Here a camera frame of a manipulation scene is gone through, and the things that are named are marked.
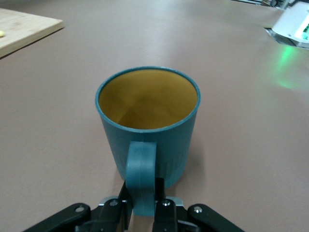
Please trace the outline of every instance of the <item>table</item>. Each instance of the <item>table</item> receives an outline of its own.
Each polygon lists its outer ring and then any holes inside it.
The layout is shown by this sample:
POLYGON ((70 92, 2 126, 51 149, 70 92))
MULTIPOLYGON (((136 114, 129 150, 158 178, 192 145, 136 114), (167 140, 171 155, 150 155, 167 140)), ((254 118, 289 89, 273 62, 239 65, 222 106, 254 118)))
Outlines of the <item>table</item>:
MULTIPOLYGON (((183 176, 167 194, 204 203, 246 232, 309 228, 309 51, 264 30, 281 11, 229 0, 0 0, 65 28, 0 60, 0 231, 122 180, 94 105, 120 70, 167 66, 199 85, 183 176)), ((149 231, 134 218, 129 231, 149 231)))

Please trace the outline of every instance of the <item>teal cup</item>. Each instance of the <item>teal cup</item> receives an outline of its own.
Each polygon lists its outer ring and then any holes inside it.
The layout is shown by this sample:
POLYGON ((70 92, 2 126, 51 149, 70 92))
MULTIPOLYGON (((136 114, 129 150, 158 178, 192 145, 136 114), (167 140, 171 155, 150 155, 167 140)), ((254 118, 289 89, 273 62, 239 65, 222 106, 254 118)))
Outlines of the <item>teal cup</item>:
POLYGON ((168 188, 188 157, 200 91, 186 74, 144 66, 108 78, 96 94, 117 169, 137 216, 155 213, 155 178, 168 188))

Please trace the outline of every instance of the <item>blue handle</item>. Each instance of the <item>blue handle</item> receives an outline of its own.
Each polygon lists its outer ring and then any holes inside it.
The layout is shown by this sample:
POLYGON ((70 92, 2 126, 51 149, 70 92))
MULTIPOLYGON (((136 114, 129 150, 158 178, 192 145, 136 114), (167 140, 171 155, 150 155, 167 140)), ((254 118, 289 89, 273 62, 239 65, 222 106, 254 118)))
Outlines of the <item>blue handle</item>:
POLYGON ((155 215, 156 143, 130 142, 126 162, 126 188, 137 216, 155 215))

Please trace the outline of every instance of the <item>wooden board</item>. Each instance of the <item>wooden board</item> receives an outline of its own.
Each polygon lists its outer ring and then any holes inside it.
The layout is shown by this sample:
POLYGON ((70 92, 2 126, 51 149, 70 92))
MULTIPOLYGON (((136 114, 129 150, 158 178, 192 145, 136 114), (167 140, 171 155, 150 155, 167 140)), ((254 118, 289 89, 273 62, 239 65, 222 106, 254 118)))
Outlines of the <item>wooden board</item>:
POLYGON ((0 8, 0 58, 63 28, 63 21, 0 8))

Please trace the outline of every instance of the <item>silver bolt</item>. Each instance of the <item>silver bolt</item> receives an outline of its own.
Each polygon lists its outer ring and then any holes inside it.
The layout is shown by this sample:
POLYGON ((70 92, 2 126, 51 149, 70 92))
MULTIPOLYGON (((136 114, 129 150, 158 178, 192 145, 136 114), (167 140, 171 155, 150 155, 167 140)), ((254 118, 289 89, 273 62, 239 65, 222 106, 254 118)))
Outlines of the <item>silver bolt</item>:
POLYGON ((163 204, 164 206, 169 206, 169 205, 170 205, 170 201, 169 201, 169 200, 164 200, 164 201, 162 202, 162 204, 163 204))
POLYGON ((194 207, 194 212, 196 212, 197 214, 200 214, 201 212, 203 212, 202 208, 199 206, 195 206, 194 207))
POLYGON ((81 206, 79 206, 78 208, 75 209, 75 212, 80 213, 80 212, 84 211, 84 209, 85 208, 81 205, 81 206))
POLYGON ((110 206, 115 206, 115 205, 118 205, 118 201, 113 200, 110 202, 110 206))

